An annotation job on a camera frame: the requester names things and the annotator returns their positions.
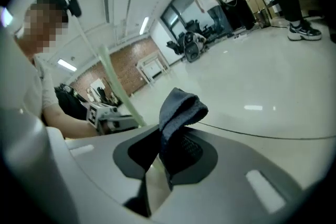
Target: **sneaker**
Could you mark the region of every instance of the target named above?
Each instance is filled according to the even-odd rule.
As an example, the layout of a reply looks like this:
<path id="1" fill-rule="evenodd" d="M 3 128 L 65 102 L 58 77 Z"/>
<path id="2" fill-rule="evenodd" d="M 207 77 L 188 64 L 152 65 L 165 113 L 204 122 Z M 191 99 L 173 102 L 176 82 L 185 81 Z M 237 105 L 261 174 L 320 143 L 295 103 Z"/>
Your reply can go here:
<path id="1" fill-rule="evenodd" d="M 297 40 L 320 40 L 322 33 L 317 29 L 310 26 L 310 23 L 306 20 L 302 20 L 300 25 L 295 27 L 289 23 L 288 38 L 291 41 Z"/>

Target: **brick wall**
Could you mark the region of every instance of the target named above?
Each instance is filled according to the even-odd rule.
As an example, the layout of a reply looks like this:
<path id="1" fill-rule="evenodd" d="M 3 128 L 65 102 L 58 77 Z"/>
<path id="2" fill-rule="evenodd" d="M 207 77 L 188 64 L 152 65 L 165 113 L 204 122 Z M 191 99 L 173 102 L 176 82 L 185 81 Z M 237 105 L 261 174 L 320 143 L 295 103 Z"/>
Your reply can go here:
<path id="1" fill-rule="evenodd" d="M 157 51 L 159 48 L 153 39 L 146 38 L 137 41 L 119 51 L 110 55 L 113 68 L 118 76 L 118 79 L 128 95 L 143 87 L 146 82 L 141 80 L 141 75 L 136 68 L 138 61 Z M 101 62 L 90 67 L 76 81 L 71 83 L 71 86 L 85 99 L 87 99 L 86 90 L 90 84 L 97 79 L 101 79 L 105 85 L 105 93 L 107 97 L 111 96 L 111 87 L 108 84 L 108 77 L 105 73 Z"/>

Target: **fluorescent light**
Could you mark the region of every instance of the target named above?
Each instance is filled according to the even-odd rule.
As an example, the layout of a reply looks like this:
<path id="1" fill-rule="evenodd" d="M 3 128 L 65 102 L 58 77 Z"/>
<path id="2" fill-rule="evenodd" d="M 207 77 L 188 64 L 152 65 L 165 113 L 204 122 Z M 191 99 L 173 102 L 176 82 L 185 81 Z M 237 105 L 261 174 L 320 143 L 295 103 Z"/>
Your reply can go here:
<path id="1" fill-rule="evenodd" d="M 177 15 L 176 15 L 175 18 L 170 22 L 170 24 L 172 25 L 176 20 L 177 20 Z"/>
<path id="2" fill-rule="evenodd" d="M 247 110 L 262 110 L 262 107 L 261 105 L 246 105 L 244 106 L 244 109 L 247 109 Z"/>
<path id="3" fill-rule="evenodd" d="M 57 63 L 58 63 L 59 65 L 61 65 L 61 66 L 64 66 L 64 67 L 67 68 L 67 69 L 70 69 L 71 71 L 76 71 L 76 70 L 77 70 L 76 67 L 74 67 L 74 66 L 72 66 L 71 64 L 65 62 L 65 61 L 62 60 L 62 59 L 59 59 Z"/>
<path id="4" fill-rule="evenodd" d="M 141 29 L 140 29 L 140 32 L 139 32 L 140 35 L 142 35 L 143 32 L 145 31 L 146 25 L 147 25 L 147 23 L 148 23 L 148 19 L 149 19 L 149 17 L 147 16 L 147 17 L 143 20 L 143 23 L 142 23 L 142 26 L 141 26 Z"/>
<path id="5" fill-rule="evenodd" d="M 13 20 L 12 15 L 9 13 L 9 11 L 7 10 L 7 8 L 3 8 L 1 11 L 1 22 L 3 24 L 4 27 L 6 27 L 7 25 L 9 25 Z"/>

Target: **white floor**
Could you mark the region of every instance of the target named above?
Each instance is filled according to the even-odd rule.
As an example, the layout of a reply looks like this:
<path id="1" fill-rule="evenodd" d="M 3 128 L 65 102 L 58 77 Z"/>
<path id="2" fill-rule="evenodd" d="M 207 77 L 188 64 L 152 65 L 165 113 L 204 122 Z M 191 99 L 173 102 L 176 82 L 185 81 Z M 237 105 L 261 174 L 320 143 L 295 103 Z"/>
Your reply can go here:
<path id="1" fill-rule="evenodd" d="M 192 127 L 253 147 L 306 188 L 323 177 L 336 143 L 336 45 L 325 26 L 314 26 L 320 41 L 291 42 L 286 29 L 272 27 L 224 40 L 194 63 L 175 64 L 131 101 L 157 124 L 174 87 L 197 94 L 209 113 Z"/>

